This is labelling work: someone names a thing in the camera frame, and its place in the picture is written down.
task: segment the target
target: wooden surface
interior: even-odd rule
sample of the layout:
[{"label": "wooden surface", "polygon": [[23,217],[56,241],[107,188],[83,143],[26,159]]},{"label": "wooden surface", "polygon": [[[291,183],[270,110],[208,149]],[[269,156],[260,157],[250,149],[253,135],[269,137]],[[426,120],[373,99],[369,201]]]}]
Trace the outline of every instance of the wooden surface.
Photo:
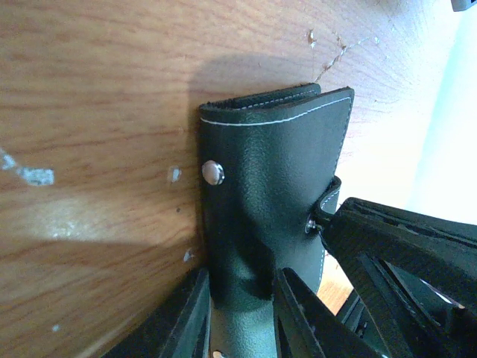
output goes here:
[{"label": "wooden surface", "polygon": [[0,171],[1,357],[97,356],[199,264],[205,101],[354,88],[340,201],[402,206],[459,20],[449,0],[0,6],[0,147],[55,175]]}]

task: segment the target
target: white scuff mark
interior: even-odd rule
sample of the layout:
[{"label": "white scuff mark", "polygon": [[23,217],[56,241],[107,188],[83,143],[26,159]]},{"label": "white scuff mark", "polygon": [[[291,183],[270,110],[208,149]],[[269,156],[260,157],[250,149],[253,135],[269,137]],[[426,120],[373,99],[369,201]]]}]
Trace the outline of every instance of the white scuff mark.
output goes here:
[{"label": "white scuff mark", "polygon": [[335,58],[333,58],[333,60],[329,63],[326,63],[323,65],[323,71],[321,71],[321,73],[316,77],[315,79],[315,83],[318,82],[325,73],[327,73],[329,71],[329,69],[331,69],[339,60],[341,60],[341,58],[350,50],[352,49],[353,47],[356,47],[356,46],[359,46],[361,45],[364,41],[368,41],[370,38],[369,37],[365,37],[364,39],[361,39],[359,40],[357,43],[354,43],[352,45],[344,45],[342,40],[341,40],[341,37],[338,36],[337,37],[337,41],[338,41],[338,45],[341,47],[341,52],[339,53],[338,56],[336,56]]},{"label": "white scuff mark", "polygon": [[317,40],[315,39],[315,33],[313,32],[313,29],[308,31],[308,44],[312,47],[315,48]]},{"label": "white scuff mark", "polygon": [[192,253],[192,248],[187,249],[186,253],[184,254],[184,262],[186,263],[193,257],[195,257],[195,255]]},{"label": "white scuff mark", "polygon": [[171,180],[171,183],[175,183],[179,181],[181,175],[182,175],[182,170],[180,170],[178,166],[172,166],[169,169],[169,178]]},{"label": "white scuff mark", "polygon": [[1,158],[3,163],[1,169],[5,171],[15,172],[28,185],[32,186],[47,186],[54,184],[53,169],[31,168],[27,166],[20,166],[11,155],[0,148]]}]

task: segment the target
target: black leather wallet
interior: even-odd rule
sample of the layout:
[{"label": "black leather wallet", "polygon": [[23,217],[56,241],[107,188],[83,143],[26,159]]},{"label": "black leather wallet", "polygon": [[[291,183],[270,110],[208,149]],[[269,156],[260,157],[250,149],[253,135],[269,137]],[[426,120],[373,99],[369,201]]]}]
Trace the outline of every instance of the black leather wallet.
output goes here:
[{"label": "black leather wallet", "polygon": [[332,179],[353,98],[350,88],[322,94],[307,84],[200,106],[200,161],[213,160],[224,176],[201,188],[212,351],[277,356],[276,269],[290,267],[318,290],[324,249],[306,225],[317,205],[335,212]]}]

